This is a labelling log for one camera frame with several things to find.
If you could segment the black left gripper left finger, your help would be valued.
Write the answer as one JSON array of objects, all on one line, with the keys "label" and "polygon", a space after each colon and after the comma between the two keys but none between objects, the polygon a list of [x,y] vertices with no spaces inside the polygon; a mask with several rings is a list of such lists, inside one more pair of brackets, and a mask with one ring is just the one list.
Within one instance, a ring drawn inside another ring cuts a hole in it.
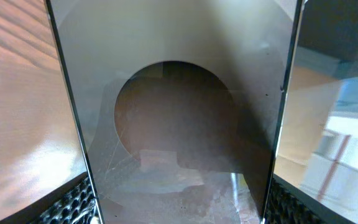
[{"label": "black left gripper left finger", "polygon": [[96,198],[86,172],[63,184],[31,205],[0,220],[9,223],[99,223]]}]

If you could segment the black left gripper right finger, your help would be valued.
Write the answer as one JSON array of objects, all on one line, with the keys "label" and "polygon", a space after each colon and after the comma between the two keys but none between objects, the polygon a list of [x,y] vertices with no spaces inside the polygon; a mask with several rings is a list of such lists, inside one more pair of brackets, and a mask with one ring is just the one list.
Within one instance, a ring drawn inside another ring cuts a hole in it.
[{"label": "black left gripper right finger", "polygon": [[337,223],[337,215],[314,198],[274,174],[270,186],[265,223]]}]

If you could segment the smartphone with Galaxy screen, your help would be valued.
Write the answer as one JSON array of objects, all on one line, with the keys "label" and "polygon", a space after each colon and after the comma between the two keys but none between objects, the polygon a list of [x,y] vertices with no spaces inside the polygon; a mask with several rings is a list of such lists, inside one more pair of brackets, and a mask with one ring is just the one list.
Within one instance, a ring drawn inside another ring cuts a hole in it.
[{"label": "smartphone with Galaxy screen", "polygon": [[264,223],[302,1],[47,1],[101,223]]}]

